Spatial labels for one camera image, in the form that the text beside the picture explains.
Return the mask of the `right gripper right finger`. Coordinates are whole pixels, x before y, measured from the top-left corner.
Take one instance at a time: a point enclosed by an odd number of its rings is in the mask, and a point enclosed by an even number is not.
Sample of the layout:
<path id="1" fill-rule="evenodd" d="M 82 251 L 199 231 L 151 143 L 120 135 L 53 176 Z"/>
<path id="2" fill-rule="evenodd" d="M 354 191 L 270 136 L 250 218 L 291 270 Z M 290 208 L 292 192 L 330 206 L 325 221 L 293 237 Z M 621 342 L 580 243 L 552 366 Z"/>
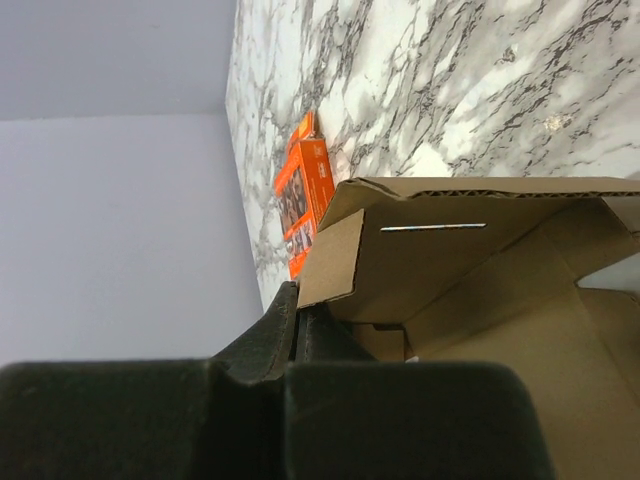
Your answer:
<path id="1" fill-rule="evenodd" d="M 323 305 L 287 370 L 291 479 L 551 479 L 531 397 L 496 363 L 380 362 Z"/>

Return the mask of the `brown cardboard box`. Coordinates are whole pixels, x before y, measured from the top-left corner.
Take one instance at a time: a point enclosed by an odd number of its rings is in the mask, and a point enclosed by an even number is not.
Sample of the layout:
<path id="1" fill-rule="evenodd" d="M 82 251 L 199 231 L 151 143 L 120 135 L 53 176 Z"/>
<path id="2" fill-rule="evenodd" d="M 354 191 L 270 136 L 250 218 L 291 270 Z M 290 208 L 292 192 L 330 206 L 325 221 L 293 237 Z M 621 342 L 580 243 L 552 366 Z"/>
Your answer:
<path id="1" fill-rule="evenodd" d="M 385 360 L 483 360 L 532 394 L 559 476 L 639 475 L 639 303 L 585 277 L 639 253 L 620 178 L 354 178 L 300 275 Z"/>

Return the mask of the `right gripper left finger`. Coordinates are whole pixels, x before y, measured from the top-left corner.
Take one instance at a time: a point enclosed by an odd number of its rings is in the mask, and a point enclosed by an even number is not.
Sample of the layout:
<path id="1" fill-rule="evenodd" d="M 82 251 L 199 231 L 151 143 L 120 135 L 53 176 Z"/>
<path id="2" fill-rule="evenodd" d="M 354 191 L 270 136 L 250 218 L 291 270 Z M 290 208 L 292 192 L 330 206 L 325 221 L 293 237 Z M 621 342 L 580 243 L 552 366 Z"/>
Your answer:
<path id="1" fill-rule="evenodd" d="M 1 370 L 5 479 L 278 479 L 298 289 L 218 354 Z"/>

